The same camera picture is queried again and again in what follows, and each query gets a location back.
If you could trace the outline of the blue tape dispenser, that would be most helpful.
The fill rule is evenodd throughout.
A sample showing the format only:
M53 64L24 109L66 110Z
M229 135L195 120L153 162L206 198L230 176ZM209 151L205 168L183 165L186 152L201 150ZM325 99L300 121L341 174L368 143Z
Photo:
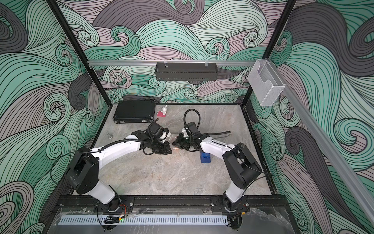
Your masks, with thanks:
M211 156L209 153L200 152L200 161L201 163L211 163Z

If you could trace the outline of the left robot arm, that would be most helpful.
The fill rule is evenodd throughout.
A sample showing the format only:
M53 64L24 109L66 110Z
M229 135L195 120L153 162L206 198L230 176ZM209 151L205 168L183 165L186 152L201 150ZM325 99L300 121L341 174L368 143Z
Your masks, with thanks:
M121 198L110 185L99 180L99 171L120 157L147 148L151 155L169 155L172 153L166 141L169 136L169 129L152 122L146 130L132 132L122 140L93 149L82 147L74 153L66 178L78 195L89 195L109 212L115 212L121 206Z

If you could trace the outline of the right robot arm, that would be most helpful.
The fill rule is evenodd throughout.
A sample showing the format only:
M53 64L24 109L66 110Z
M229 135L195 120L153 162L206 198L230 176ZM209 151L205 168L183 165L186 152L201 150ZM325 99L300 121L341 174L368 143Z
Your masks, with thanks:
M214 138L214 136L229 133L229 131L201 133L196 124L190 122L184 126L182 133L178 135L172 145L189 152L208 153L224 161L231 183L223 194L222 202L227 211L233 212L238 209L239 203L250 184L263 171L244 143L227 144Z

